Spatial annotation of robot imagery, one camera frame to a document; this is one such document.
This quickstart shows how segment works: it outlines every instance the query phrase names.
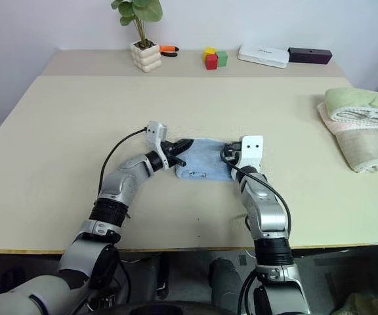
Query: black box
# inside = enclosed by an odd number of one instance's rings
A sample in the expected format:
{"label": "black box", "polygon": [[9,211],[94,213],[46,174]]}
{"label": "black box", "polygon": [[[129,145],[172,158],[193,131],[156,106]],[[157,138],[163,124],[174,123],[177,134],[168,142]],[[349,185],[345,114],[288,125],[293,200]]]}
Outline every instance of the black box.
{"label": "black box", "polygon": [[313,48],[288,48],[289,62],[303,64],[327,64],[332,58],[331,51]]}

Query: white router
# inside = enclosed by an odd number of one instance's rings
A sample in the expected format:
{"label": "white router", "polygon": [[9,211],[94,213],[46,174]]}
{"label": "white router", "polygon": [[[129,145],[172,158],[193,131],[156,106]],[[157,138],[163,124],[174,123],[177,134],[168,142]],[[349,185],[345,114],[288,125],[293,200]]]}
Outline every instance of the white router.
{"label": "white router", "polygon": [[289,60],[289,53],[282,49],[242,45],[239,49],[238,58],[244,61],[266,64],[267,66],[286,68]]}

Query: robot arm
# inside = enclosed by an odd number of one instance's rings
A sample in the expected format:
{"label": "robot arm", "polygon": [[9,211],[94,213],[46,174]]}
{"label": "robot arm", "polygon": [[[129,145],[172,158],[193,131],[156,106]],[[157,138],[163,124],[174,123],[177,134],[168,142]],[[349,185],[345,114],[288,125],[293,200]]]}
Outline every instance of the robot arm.
{"label": "robot arm", "polygon": [[309,314],[299,271],[293,262],[288,242],[291,218],[288,210],[285,213],[278,203],[275,189],[259,173],[262,152],[262,136],[245,136],[241,142],[226,145],[222,153],[224,161],[232,166],[232,178],[240,187],[255,244],[257,264],[252,275],[261,283],[253,294],[256,314],[293,311]]}
{"label": "robot arm", "polygon": [[193,140],[165,140],[166,126],[149,122],[147,140],[153,151],[122,163],[102,183],[88,220],[61,257],[55,276],[40,276],[0,294],[0,314],[67,315],[81,307],[94,291],[106,287],[119,262],[114,246],[138,187],[154,172],[185,163],[176,156]]}

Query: green block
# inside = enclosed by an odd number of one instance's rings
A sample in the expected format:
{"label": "green block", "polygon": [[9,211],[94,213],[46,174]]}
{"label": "green block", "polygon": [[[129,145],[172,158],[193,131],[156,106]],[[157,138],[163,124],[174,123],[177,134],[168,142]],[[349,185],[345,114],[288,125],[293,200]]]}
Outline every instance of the green block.
{"label": "green block", "polygon": [[217,51],[215,54],[218,56],[218,67],[225,67],[227,65],[227,53],[225,51]]}

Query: orange scissors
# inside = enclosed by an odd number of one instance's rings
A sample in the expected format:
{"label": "orange scissors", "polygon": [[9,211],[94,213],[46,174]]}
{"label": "orange scissors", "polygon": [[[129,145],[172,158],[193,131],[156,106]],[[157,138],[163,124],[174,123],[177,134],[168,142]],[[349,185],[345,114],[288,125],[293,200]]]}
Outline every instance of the orange scissors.
{"label": "orange scissors", "polygon": [[179,48],[176,46],[160,46],[160,54],[166,57],[177,57]]}

